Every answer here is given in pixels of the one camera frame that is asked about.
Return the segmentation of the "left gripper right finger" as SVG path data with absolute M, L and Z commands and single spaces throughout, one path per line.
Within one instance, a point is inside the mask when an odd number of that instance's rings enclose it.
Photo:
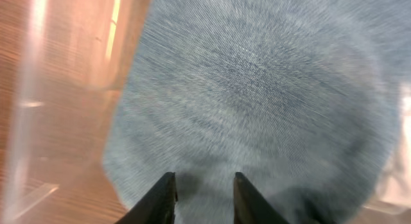
M 233 181 L 234 224 L 288 224 L 241 172 Z

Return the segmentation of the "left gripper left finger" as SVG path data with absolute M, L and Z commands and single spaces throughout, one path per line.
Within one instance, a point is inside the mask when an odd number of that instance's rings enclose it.
M 177 201 L 175 173 L 167 172 L 115 224 L 174 224 Z

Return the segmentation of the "blue denim cloth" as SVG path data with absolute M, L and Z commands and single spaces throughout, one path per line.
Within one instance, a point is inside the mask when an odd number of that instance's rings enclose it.
M 290 223 L 345 223 L 401 135 L 410 0 L 152 0 L 103 167 L 133 207 L 231 223 L 240 171 Z

